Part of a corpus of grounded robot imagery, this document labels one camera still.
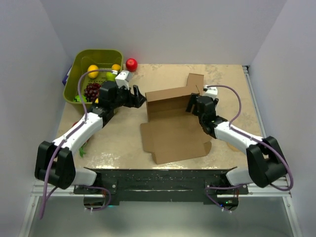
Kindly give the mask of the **brown cardboard box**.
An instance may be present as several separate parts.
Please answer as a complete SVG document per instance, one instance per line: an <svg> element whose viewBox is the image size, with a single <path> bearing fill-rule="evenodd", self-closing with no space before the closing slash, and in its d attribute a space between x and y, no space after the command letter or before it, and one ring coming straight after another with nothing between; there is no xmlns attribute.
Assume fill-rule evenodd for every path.
<svg viewBox="0 0 316 237"><path fill-rule="evenodd" d="M148 121L140 125L143 150L156 164L203 157L212 143L198 117L186 112L192 93L201 85L190 85L146 93Z"/></svg>

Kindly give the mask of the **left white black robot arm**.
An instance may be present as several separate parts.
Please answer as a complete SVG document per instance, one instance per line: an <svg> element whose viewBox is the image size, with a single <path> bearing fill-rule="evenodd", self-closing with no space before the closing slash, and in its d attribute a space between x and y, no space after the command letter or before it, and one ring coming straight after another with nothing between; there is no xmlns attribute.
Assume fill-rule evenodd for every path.
<svg viewBox="0 0 316 237"><path fill-rule="evenodd" d="M38 147L35 177L63 190L71 185L85 186L92 194L102 189L97 173L87 168L76 169L74 155L83 144L101 130L114 116L115 109L124 106L140 108L146 101L137 85L107 81L99 89L99 96L83 117L64 135L52 142L43 141Z"/></svg>

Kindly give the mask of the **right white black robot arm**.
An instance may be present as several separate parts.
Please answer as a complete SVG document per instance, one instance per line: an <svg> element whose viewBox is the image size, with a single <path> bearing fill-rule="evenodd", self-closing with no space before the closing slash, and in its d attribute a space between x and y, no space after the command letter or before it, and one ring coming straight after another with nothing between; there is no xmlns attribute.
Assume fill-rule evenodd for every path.
<svg viewBox="0 0 316 237"><path fill-rule="evenodd" d="M220 189L231 194L239 185L254 183L260 188L271 185L288 174L293 178L278 141L272 137L262 138L247 133L216 114L218 99L191 94L186 111L198 117L203 131L214 139L227 142L243 152L247 168L233 168L220 181Z"/></svg>

